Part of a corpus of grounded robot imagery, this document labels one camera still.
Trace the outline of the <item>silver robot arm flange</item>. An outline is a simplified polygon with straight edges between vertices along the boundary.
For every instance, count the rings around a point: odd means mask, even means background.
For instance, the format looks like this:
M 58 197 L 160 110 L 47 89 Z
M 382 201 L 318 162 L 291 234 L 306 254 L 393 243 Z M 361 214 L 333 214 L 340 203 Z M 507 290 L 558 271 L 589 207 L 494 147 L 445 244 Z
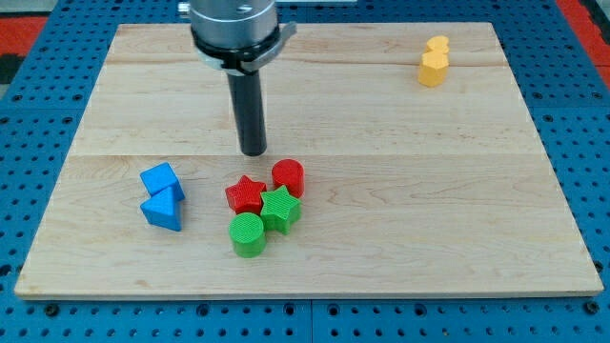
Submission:
M 190 0 L 187 13 L 200 59 L 233 76 L 257 73 L 296 34 L 295 22 L 279 24 L 275 0 Z

